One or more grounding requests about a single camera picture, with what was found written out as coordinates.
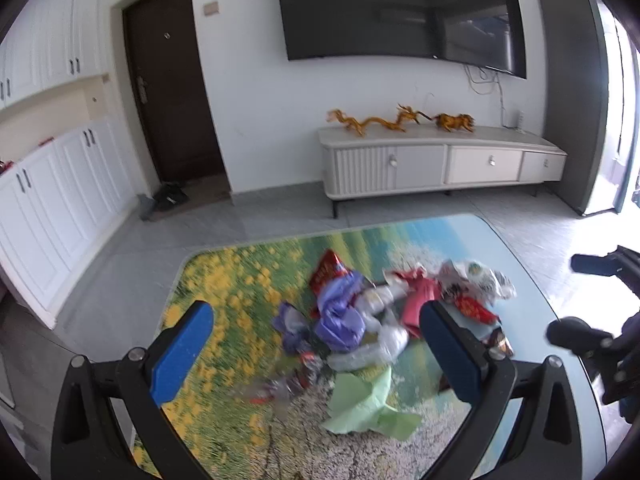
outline television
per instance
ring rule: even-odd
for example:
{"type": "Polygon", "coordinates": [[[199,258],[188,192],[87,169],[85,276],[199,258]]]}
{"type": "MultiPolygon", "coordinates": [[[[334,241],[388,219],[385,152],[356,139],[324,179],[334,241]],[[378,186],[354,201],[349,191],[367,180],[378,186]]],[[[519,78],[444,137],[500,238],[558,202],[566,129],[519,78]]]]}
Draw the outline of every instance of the television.
{"type": "Polygon", "coordinates": [[[518,0],[280,0],[290,60],[445,59],[526,78],[518,0]]]}

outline light switch plate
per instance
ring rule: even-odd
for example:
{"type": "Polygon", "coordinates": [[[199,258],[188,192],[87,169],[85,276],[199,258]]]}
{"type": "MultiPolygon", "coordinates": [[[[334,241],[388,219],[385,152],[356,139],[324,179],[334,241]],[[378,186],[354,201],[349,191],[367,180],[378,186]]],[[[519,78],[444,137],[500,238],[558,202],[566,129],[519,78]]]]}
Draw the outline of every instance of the light switch plate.
{"type": "Polygon", "coordinates": [[[204,10],[205,16],[220,13],[220,6],[218,5],[218,2],[209,2],[208,4],[205,4],[202,9],[204,10]]]}

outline gray tile floor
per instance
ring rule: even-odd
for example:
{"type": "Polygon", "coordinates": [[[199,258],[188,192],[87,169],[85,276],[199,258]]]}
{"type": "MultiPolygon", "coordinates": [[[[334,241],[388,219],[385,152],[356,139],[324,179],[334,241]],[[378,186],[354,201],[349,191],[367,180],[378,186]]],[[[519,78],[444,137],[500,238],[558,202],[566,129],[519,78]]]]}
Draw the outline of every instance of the gray tile floor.
{"type": "MultiPolygon", "coordinates": [[[[604,254],[617,244],[640,247],[640,210],[579,218],[542,190],[503,188],[393,196],[347,202],[331,218],[331,203],[316,185],[257,193],[240,205],[213,203],[145,223],[130,218],[86,272],[61,312],[56,329],[40,326],[11,301],[0,305],[0,351],[33,445],[32,458],[48,478],[50,434],[66,366],[75,352],[94,361],[121,358],[154,338],[180,266],[204,248],[327,232],[383,222],[460,213],[481,216],[498,232],[546,295],[558,316],[580,316],[618,333],[638,310],[638,298],[615,278],[572,274],[569,257],[604,254]]],[[[130,431],[122,406],[121,423],[130,431]]],[[[626,424],[604,410],[609,450],[626,424]]]]}

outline blue gripper pad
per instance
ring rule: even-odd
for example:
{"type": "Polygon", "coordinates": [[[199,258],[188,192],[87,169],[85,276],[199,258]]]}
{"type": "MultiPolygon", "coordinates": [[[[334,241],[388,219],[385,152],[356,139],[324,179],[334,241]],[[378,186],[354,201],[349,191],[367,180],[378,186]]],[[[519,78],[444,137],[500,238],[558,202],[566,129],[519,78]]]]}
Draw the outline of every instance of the blue gripper pad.
{"type": "Polygon", "coordinates": [[[422,336],[456,397],[475,406],[481,397],[481,371],[430,303],[420,310],[422,336]]]}
{"type": "Polygon", "coordinates": [[[151,371],[151,397],[158,406],[173,400],[213,329],[213,309],[200,303],[151,371]]]}

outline golden animal statue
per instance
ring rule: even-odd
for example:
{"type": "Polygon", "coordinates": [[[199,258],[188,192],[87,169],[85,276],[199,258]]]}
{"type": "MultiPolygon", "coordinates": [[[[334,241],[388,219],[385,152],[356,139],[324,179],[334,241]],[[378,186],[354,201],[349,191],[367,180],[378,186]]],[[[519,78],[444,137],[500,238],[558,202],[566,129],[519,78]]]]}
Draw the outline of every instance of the golden animal statue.
{"type": "Polygon", "coordinates": [[[474,130],[474,118],[467,114],[461,114],[457,117],[447,114],[440,114],[436,115],[432,120],[436,121],[436,124],[439,128],[447,130],[448,132],[450,132],[452,128],[454,130],[464,128],[466,131],[471,133],[473,133],[474,130]]]}
{"type": "Polygon", "coordinates": [[[402,127],[402,122],[415,121],[416,123],[420,124],[418,122],[418,116],[423,116],[431,121],[431,118],[427,117],[421,111],[419,110],[414,111],[410,106],[402,106],[402,105],[398,105],[398,116],[396,117],[395,123],[384,120],[380,117],[367,117],[364,121],[359,122],[354,117],[346,116],[341,110],[331,110],[327,114],[326,120],[328,122],[338,121],[339,123],[344,124],[347,130],[355,130],[359,136],[364,137],[365,129],[370,123],[382,124],[385,128],[388,128],[389,130],[404,132],[405,130],[402,127]]]}

